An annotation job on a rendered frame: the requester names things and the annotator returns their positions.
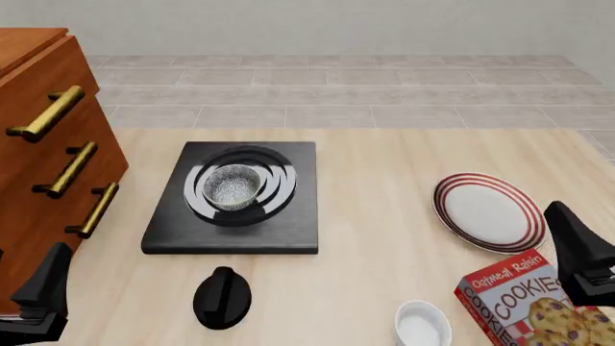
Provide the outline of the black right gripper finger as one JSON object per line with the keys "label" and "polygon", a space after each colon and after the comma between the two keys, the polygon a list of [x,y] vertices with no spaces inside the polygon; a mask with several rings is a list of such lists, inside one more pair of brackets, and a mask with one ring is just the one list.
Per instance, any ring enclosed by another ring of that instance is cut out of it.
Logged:
{"label": "black right gripper finger", "polygon": [[573,273],[615,267],[615,244],[590,230],[563,202],[551,202],[544,217],[552,234],[558,279],[563,286]]}

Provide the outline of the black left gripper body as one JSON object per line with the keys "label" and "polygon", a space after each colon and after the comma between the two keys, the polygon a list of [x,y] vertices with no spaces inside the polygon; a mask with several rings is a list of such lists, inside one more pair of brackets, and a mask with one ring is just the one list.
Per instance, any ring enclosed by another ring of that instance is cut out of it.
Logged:
{"label": "black left gripper body", "polygon": [[66,324],[58,313],[43,319],[0,319],[0,342],[57,342]]}

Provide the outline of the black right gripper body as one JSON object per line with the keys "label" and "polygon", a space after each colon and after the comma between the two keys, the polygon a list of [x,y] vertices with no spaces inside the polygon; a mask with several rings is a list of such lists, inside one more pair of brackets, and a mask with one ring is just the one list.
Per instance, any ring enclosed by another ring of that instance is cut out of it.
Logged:
{"label": "black right gripper body", "polygon": [[573,273],[564,281],[564,290],[577,307],[615,308],[615,267]]}

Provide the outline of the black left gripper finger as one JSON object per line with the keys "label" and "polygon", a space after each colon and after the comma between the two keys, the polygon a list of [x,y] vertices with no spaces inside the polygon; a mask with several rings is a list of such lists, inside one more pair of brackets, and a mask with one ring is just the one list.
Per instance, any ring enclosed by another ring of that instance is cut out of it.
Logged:
{"label": "black left gripper finger", "polygon": [[57,242],[35,273],[12,296],[20,318],[43,318],[48,313],[68,316],[66,288],[72,259],[67,244]]}

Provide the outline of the white plate with red rings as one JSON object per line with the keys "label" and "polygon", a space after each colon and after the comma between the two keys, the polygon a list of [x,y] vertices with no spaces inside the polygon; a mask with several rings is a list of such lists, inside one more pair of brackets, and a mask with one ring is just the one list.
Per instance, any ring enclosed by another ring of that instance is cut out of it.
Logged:
{"label": "white plate with red rings", "polygon": [[546,240],[548,226],[538,205],[492,175],[460,172],[443,178],[434,187],[432,206],[448,230],[493,253],[523,253]]}

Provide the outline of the round black stove knob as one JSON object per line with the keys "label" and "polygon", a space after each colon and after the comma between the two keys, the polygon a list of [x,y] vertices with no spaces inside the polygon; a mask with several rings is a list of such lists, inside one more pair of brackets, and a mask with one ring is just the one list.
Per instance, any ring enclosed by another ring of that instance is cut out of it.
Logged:
{"label": "round black stove knob", "polygon": [[193,297],[193,310],[205,328],[223,331],[244,319],[252,304],[252,291],[244,279],[231,267],[216,267]]}

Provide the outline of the black patterned bowl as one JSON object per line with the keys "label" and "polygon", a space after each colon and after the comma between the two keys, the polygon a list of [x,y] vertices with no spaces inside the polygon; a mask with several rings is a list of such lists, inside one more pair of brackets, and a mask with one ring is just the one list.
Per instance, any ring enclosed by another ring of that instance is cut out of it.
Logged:
{"label": "black patterned bowl", "polygon": [[219,210],[244,210],[255,201],[261,178],[257,170],[244,164],[215,169],[204,182],[203,195]]}

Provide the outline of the flat black stove plate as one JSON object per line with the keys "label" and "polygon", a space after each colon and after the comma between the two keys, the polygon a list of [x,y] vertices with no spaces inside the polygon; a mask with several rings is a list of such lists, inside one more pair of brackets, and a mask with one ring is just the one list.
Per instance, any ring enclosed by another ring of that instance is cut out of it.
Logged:
{"label": "flat black stove plate", "polygon": [[[249,207],[220,210],[207,201],[205,182],[215,169],[232,164],[255,169],[260,188]],[[317,254],[315,143],[186,143],[141,250],[148,255]]]}

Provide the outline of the wooden cabinet drawer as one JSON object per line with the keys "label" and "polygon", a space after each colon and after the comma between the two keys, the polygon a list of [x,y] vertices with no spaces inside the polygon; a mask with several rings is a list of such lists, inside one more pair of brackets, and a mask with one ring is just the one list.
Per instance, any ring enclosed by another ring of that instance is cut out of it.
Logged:
{"label": "wooden cabinet drawer", "polygon": [[[86,96],[37,143],[6,135],[11,126],[27,126],[47,109],[48,94],[80,86]],[[96,126],[106,123],[96,100],[99,91],[75,37],[63,37],[0,78],[0,175],[16,175],[46,161],[66,146],[80,146]]]}
{"label": "wooden cabinet drawer", "polygon": [[26,166],[16,175],[0,175],[0,313],[17,313],[10,297],[30,278],[50,247],[61,241],[79,247],[77,235],[64,228],[82,224],[98,197],[90,191],[120,181],[127,161],[112,129],[100,128],[88,135],[97,143],[95,155],[87,163],[62,198],[52,199],[31,191],[34,185],[52,184],[73,158],[54,152],[46,161]]}
{"label": "wooden cabinet drawer", "polygon": [[51,105],[27,111],[0,108],[0,248],[78,241],[64,232],[79,225],[96,202],[90,191],[119,181],[128,164],[96,97],[87,96],[31,142],[7,135]]}

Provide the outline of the oatmeal raisin cookies box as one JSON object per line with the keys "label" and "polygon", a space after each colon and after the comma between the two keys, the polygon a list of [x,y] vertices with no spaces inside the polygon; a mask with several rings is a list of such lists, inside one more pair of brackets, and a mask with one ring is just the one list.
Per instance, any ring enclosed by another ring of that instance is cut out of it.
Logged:
{"label": "oatmeal raisin cookies box", "polygon": [[615,346],[615,322],[574,305],[536,250],[464,276],[455,296],[495,346]]}

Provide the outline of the small white ramekin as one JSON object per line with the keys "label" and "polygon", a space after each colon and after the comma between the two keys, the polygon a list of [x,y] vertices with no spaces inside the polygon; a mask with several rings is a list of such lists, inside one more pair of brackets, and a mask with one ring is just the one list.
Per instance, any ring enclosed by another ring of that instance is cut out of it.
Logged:
{"label": "small white ramekin", "polygon": [[398,307],[394,317],[395,346],[451,346],[449,319],[429,302],[413,300]]}

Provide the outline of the wooden cabinet with drawers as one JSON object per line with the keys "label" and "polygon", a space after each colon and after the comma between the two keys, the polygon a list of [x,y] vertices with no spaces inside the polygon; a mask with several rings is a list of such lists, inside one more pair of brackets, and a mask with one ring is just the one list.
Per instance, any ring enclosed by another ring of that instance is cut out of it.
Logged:
{"label": "wooden cabinet with drawers", "polygon": [[73,36],[64,28],[0,28],[0,78],[63,37]]}

